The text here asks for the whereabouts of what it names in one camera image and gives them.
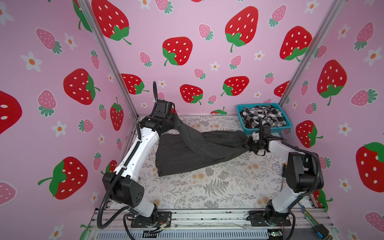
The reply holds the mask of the dark grey pinstriped shirt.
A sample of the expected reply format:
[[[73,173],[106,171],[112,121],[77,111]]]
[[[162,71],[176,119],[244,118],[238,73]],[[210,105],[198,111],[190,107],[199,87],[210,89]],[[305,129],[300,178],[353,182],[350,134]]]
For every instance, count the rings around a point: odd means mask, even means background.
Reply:
[[[242,131],[201,133],[180,119],[175,130],[179,133],[160,136],[155,162],[160,177],[224,163],[249,151]]]

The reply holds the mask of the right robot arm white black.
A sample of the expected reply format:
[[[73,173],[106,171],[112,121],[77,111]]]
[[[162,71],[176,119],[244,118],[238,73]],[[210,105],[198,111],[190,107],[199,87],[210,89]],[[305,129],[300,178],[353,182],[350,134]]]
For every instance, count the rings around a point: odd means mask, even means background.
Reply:
[[[287,160],[287,165],[283,167],[283,178],[286,179],[287,185],[267,204],[262,214],[256,214],[266,222],[285,219],[305,196],[323,187],[320,158],[316,153],[302,150],[289,144],[285,139],[273,136],[263,137],[257,141],[249,137],[246,147],[255,154],[260,150],[265,153],[274,152]]]

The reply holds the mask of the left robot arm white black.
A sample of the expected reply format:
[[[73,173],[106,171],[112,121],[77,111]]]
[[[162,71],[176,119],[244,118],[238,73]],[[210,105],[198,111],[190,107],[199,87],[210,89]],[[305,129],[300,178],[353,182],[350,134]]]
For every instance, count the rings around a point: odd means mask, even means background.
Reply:
[[[105,173],[103,184],[106,194],[99,208],[99,217],[103,215],[109,200],[125,204],[128,211],[144,218],[156,219],[157,207],[144,197],[144,187],[138,183],[139,174],[145,159],[160,136],[176,127],[177,113],[164,118],[146,116],[137,124],[137,138],[121,163],[112,173]]]

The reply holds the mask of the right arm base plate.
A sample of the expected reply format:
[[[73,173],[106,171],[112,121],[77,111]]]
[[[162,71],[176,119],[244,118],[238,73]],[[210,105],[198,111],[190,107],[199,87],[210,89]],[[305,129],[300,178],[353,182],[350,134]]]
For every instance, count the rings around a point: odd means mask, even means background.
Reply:
[[[249,211],[246,217],[253,227],[290,227],[291,221],[288,213],[268,211]]]

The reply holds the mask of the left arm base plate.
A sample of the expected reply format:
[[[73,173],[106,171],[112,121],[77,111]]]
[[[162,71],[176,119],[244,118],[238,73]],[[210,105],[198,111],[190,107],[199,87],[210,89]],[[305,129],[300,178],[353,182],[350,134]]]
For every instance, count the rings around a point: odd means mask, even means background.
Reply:
[[[172,212],[160,211],[151,217],[141,215],[133,217],[131,228],[167,228],[171,226]]]

